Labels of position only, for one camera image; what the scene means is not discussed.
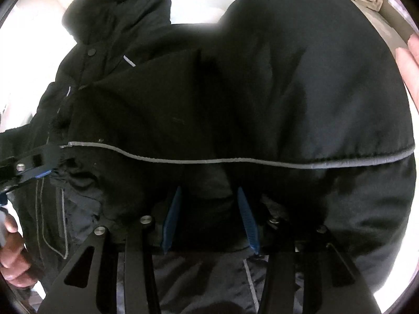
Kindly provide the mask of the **person left hand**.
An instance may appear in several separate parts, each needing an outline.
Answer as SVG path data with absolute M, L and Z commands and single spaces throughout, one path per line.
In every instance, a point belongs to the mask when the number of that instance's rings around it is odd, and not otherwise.
M 31 271 L 31 260 L 12 215 L 6 215 L 4 226 L 6 228 L 6 243 L 4 247 L 1 247 L 1 275 L 12 286 L 32 288 L 38 279 Z

